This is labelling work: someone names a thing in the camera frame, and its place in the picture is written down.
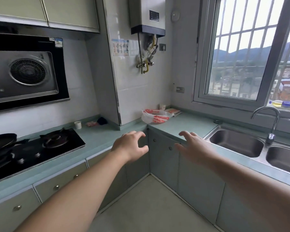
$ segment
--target faucet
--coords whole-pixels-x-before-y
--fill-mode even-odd
[[[257,113],[259,113],[260,111],[262,111],[264,109],[271,109],[271,110],[273,110],[276,113],[276,118],[275,118],[275,121],[274,121],[274,124],[273,124],[273,128],[272,128],[271,132],[267,135],[267,138],[266,138],[266,141],[265,141],[266,144],[271,145],[271,144],[273,144],[274,139],[275,139],[274,131],[276,130],[276,126],[277,126],[279,118],[280,118],[280,112],[275,107],[269,107],[269,106],[268,107],[260,107],[260,108],[256,109],[254,111],[254,113],[252,113],[251,119],[253,119]]]

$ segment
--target forearm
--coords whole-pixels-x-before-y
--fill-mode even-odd
[[[273,229],[290,231],[290,186],[223,157],[209,162],[209,168]]]
[[[16,232],[86,231],[119,170],[124,155],[110,152],[43,203]]]

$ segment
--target black gas stove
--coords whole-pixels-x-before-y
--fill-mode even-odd
[[[54,158],[84,147],[85,143],[73,129],[61,129],[11,148],[0,163],[0,180],[14,176]]]

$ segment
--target sink basin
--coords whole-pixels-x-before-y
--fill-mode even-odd
[[[270,147],[266,160],[274,167],[290,172],[290,149],[284,147]]]
[[[211,143],[251,158],[258,157],[263,149],[263,142],[259,139],[234,130],[218,130],[209,140]]]

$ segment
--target sky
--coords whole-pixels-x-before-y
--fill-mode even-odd
[[[257,15],[256,25],[255,25],[256,28],[264,27],[266,25],[271,2],[272,0],[260,1],[260,7],[259,7],[258,15]],[[225,3],[225,12],[224,12],[224,20],[222,24],[224,3]],[[241,30],[246,0],[236,1],[234,20],[233,20],[233,25],[231,28],[234,3],[235,3],[235,0],[222,0],[221,1],[216,35],[220,35],[220,31],[221,31],[221,34],[226,34],[230,32],[230,29],[231,29],[231,32],[239,32]],[[270,21],[269,21],[269,26],[275,25],[278,23],[278,19],[280,16],[283,3],[284,3],[284,0],[274,0],[274,5],[271,12]],[[257,9],[257,4],[258,4],[258,0],[248,0],[243,30],[252,29],[253,21],[254,21],[256,9]],[[276,31],[276,27],[268,28],[263,47],[268,47],[272,45],[275,31]],[[260,48],[263,34],[264,34],[264,29],[254,31],[252,41],[251,41],[251,48]],[[250,31],[242,33],[239,50],[248,48],[250,36],[251,36]],[[218,39],[219,38],[216,38],[216,41],[215,41],[215,49],[218,48]],[[236,51],[238,39],[239,39],[239,34],[231,35],[230,45],[228,49],[229,53]],[[227,51],[227,45],[228,45],[228,36],[221,37],[220,50]]]

